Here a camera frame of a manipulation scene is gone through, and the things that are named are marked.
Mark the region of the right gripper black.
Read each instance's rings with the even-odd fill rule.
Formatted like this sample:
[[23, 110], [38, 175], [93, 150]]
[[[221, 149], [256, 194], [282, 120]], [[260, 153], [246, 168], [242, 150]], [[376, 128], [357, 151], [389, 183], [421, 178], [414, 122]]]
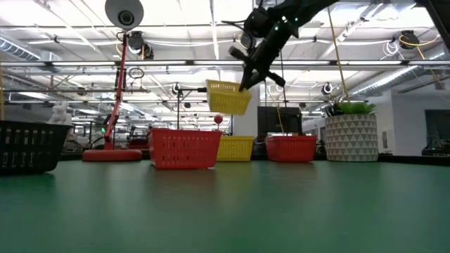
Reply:
[[275, 59], [280, 56], [282, 48], [292, 35], [296, 36], [296, 26], [291, 22], [280, 20], [270, 26], [268, 34], [251, 53], [245, 55], [235, 46], [229, 48], [230, 55], [243, 62], [243, 75], [239, 92], [250, 90], [267, 77], [275, 81], [277, 85], [285, 86], [284, 78], [272, 72], [270, 67]]

